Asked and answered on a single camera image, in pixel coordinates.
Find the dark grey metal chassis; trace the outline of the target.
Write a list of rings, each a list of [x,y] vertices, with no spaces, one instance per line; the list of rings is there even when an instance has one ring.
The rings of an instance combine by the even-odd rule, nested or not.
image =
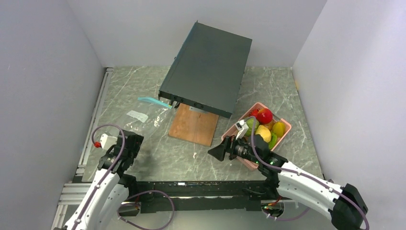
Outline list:
[[[252,39],[195,22],[167,72],[159,98],[230,118]]]

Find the wooden cutting board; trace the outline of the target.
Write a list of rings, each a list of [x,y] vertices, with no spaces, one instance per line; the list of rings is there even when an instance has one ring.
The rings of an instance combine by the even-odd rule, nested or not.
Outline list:
[[[211,146],[218,118],[218,115],[180,104],[169,129],[169,136]]]

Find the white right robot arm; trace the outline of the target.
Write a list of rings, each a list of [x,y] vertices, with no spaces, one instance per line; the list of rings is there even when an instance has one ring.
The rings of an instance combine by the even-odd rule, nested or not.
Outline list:
[[[260,196],[281,196],[306,205],[329,219],[338,230],[359,230],[362,224],[367,230],[370,228],[368,208],[356,187],[341,186],[305,172],[271,151],[260,135],[252,136],[250,141],[227,136],[208,154],[219,161],[229,154],[230,160],[240,157],[258,164],[257,169],[266,177],[258,192]]]

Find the red toy apple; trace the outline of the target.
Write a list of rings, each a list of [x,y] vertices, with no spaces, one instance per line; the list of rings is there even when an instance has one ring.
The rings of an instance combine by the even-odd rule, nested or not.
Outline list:
[[[268,124],[273,120],[273,114],[268,108],[259,109],[255,117],[260,124]]]

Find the green toy cabbage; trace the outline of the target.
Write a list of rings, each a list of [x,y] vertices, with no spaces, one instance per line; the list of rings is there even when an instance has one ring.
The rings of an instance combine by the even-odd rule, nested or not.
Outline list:
[[[252,132],[256,132],[257,128],[259,127],[259,122],[254,117],[247,118],[245,122],[248,126],[248,130],[246,131],[244,136],[248,137],[252,134]]]

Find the clear zip top bag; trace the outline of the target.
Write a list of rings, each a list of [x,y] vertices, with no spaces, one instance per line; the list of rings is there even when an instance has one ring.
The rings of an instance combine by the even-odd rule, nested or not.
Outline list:
[[[149,139],[161,126],[172,106],[152,97],[139,97],[124,111],[116,124],[123,130],[131,131]]]

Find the yellow toy walnut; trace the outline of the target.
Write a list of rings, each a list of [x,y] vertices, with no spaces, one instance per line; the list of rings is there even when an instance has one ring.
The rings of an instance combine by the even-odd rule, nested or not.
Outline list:
[[[271,132],[264,125],[259,125],[256,129],[255,134],[260,135],[266,143],[269,143],[271,141]]]

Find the aluminium side rail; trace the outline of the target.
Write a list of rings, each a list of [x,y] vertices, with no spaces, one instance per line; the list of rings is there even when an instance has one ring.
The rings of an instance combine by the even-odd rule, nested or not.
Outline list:
[[[105,101],[108,86],[113,74],[113,67],[105,68],[104,77],[102,79],[102,84],[99,90],[98,98],[93,109],[92,118],[90,121],[90,127],[84,142],[84,147],[82,148],[81,156],[79,158],[79,163],[73,176],[72,181],[64,184],[61,196],[58,201],[56,214],[51,229],[62,228],[65,223],[65,216],[69,206],[79,205],[82,198],[86,194],[90,183],[82,182],[82,177],[84,175],[88,158],[90,155],[90,150],[92,148],[91,134],[94,128],[98,126],[98,122],[102,113],[102,107]]]

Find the red toy strawberry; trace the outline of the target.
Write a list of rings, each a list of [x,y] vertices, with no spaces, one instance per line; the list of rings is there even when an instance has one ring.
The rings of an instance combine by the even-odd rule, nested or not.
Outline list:
[[[253,109],[253,110],[251,111],[251,113],[249,114],[249,116],[256,117],[256,116],[258,115],[258,112],[259,112],[259,109]]]

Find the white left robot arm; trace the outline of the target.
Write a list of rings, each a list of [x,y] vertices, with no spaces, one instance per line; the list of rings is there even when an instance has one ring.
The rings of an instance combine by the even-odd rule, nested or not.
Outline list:
[[[143,140],[142,135],[124,130],[114,144],[97,143],[107,151],[99,159],[93,182],[82,202],[62,229],[103,230],[122,202],[136,198],[139,192],[136,177],[125,172],[132,166]]]

